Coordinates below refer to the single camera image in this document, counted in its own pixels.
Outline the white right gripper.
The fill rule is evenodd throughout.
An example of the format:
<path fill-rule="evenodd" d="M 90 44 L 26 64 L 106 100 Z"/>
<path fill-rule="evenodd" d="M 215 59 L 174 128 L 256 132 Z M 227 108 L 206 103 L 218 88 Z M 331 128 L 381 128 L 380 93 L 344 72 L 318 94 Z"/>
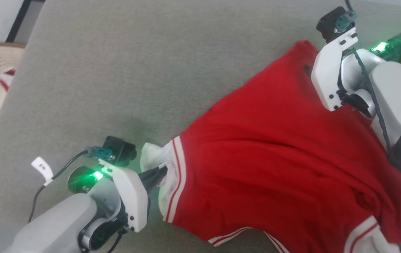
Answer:
<path fill-rule="evenodd" d="M 316 56 L 311 81 L 328 111 L 349 104 L 365 117 L 373 118 L 375 106 L 362 67 L 353 53 L 357 42 L 354 27 L 325 45 Z"/>

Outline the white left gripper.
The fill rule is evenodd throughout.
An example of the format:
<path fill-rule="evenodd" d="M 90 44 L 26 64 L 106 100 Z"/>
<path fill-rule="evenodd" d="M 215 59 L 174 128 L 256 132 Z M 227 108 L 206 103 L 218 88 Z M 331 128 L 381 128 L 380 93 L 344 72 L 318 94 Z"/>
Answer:
<path fill-rule="evenodd" d="M 154 168 L 138 174 L 105 160 L 98 160 L 101 171 L 109 175 L 115 184 L 125 212 L 128 214 L 128 225 L 133 232 L 140 232 L 147 224 L 148 196 L 165 178 L 168 168 Z"/>

